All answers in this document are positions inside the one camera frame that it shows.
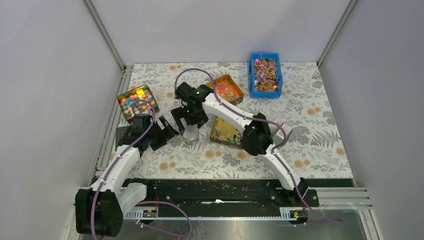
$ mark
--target blue plastic bin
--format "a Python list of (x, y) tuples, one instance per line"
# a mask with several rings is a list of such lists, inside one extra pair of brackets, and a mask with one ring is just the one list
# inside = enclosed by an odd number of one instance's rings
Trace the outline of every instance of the blue plastic bin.
[[(278, 91), (255, 91), (255, 80), (256, 80), (256, 76), (254, 74), (255, 59), (272, 59), (275, 61), (275, 67), (277, 68), (276, 77), (277, 77)], [(280, 57), (278, 53), (252, 52), (250, 54), (249, 73), (250, 73), (249, 91), (250, 91), (251, 97), (279, 98), (281, 96), (281, 90), (283, 88), (283, 74), (281, 72)]]

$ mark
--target patterned table surface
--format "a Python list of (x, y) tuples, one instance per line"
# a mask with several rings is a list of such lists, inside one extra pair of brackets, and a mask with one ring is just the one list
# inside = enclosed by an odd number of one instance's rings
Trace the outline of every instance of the patterned table surface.
[[(280, 98), (249, 97), (248, 64), (231, 63), (138, 63), (134, 65), (129, 89), (148, 85), (165, 116), (175, 128), (171, 109), (179, 106), (174, 98), (174, 81), (184, 69), (200, 68), (214, 78), (229, 74), (245, 96), (237, 107), (267, 119), (286, 123), (293, 128), (288, 143), (279, 149), (291, 167), (304, 178), (352, 178), (339, 130), (315, 62), (284, 62), (283, 91)], [(206, 83), (202, 72), (190, 71), (180, 81), (192, 87)], [(267, 179), (274, 174), (257, 156), (243, 150), (211, 143), (209, 135), (215, 117), (200, 128), (200, 140), (192, 146), (184, 144), (181, 136), (172, 138), (156, 151), (149, 148), (134, 165), (129, 178), (146, 179)], [(119, 127), (128, 125), (121, 117)]]

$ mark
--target robotic arm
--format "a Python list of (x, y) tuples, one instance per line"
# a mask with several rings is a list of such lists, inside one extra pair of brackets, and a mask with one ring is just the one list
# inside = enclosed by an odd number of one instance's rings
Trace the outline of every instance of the robotic arm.
[[(293, 171), (276, 149), (273, 150), (276, 144), (283, 141), (281, 130), (277, 129), (271, 134), (266, 122), (249, 120), (251, 118), (266, 120), (266, 117), (262, 113), (259, 112), (257, 115), (253, 115), (252, 113), (245, 112), (221, 97), (219, 97), (220, 103), (213, 94), (213, 91), (203, 84), (198, 88), (194, 88), (186, 82), (182, 82), (177, 87), (175, 95), (181, 99), (182, 107), (173, 109), (171, 113), (181, 134), (185, 131), (181, 119), (184, 119), (188, 125), (197, 125), (200, 128), (208, 121), (206, 113), (214, 114), (242, 133), (243, 141), (241, 145), (243, 149), (253, 156), (259, 155), (277, 176), (284, 189), (294, 191), (295, 186), (297, 186), (300, 193), (303, 196), (305, 195), (309, 185)], [(283, 161), (288, 171), (278, 158)], [(294, 181), (289, 175), (289, 172), (293, 175)]]
[(79, 189), (75, 195), (76, 230), (80, 234), (91, 233), (91, 206), (96, 190), (99, 189), (94, 211), (94, 227), (98, 235), (115, 237), (123, 224), (124, 216), (147, 194), (147, 186), (142, 183), (130, 183), (124, 191), (121, 187), (133, 165), (140, 159), (143, 152), (150, 146), (153, 151), (164, 146), (169, 139), (178, 135), (167, 120), (160, 116), (163, 129), (157, 122), (153, 123), (146, 135), (133, 147), (130, 145), (139, 138), (151, 124), (151, 116), (137, 114), (132, 119), (132, 125), (119, 141), (116, 156), (119, 160), (111, 162), (88, 189)]
[[(189, 126), (197, 125), (200, 128), (208, 121), (206, 113), (222, 118), (242, 133), (243, 149), (253, 156), (259, 155), (277, 176), (284, 189), (293, 193), (295, 189), (299, 190), (302, 199), (299, 199), (297, 194), (292, 194), (292, 199), (298, 202), (303, 201), (309, 185), (293, 171), (275, 149), (284, 137), (280, 129), (271, 134), (268, 124), (260, 121), (266, 120), (262, 113), (253, 115), (229, 104), (222, 98), (218, 101), (213, 91), (203, 84), (194, 88), (183, 82), (176, 89), (175, 95), (181, 99), (182, 106), (171, 110), (171, 114), (181, 134), (185, 132), (181, 119), (184, 119)], [(154, 151), (164, 146), (170, 138), (178, 135), (178, 132), (161, 116), (159, 120), (164, 129), (155, 122), (146, 135), (130, 147), (147, 131), (151, 124), (151, 116), (137, 114), (132, 120), (132, 126), (128, 128), (118, 144), (116, 156), (120, 156), (120, 159), (109, 164), (96, 182), (88, 189), (80, 189), (75, 196), (76, 230), (80, 234), (90, 234), (92, 229), (95, 229), (98, 235), (115, 237), (121, 230), (124, 216), (138, 202), (152, 198), (149, 193), (154, 192), (154, 189), (142, 183), (133, 182), (124, 191), (120, 192), (120, 190), (131, 168), (143, 152), (149, 146)], [(92, 206), (95, 206), (94, 214), (91, 214)]]

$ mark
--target tray of colorful candies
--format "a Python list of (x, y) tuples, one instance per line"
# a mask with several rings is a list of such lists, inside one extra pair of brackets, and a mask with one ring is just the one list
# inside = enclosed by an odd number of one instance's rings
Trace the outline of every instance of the tray of colorful candies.
[(280, 97), (283, 75), (277, 53), (252, 53), (249, 72), (251, 73), (249, 89), (252, 97)]
[[(230, 75), (227, 74), (215, 79), (213, 84), (215, 84), (216, 93), (230, 104), (237, 105), (243, 102), (243, 97), (245, 94), (242, 92), (239, 86), (237, 86)], [(209, 88), (212, 88), (212, 83), (210, 82), (206, 83), (205, 85)]]
[(242, 133), (220, 117), (215, 118), (215, 123), (210, 133), (210, 141), (232, 148), (243, 149)]
[(146, 102), (140, 102), (140, 99), (149, 101), (156, 113), (159, 113), (159, 106), (153, 96), (152, 91), (147, 85), (139, 86), (129, 90), (116, 97), (125, 119), (129, 122), (135, 114), (142, 114), (146, 110), (152, 109)]

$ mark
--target white wall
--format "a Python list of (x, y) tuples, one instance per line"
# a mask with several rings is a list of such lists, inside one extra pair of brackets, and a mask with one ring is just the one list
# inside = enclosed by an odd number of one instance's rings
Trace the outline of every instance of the white wall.
[(424, 235), (424, 2), (359, 1), (321, 68), (385, 240)]
[(349, 0), (94, 0), (126, 64), (317, 61)]
[(0, 239), (57, 240), (120, 70), (82, 1), (0, 7)]

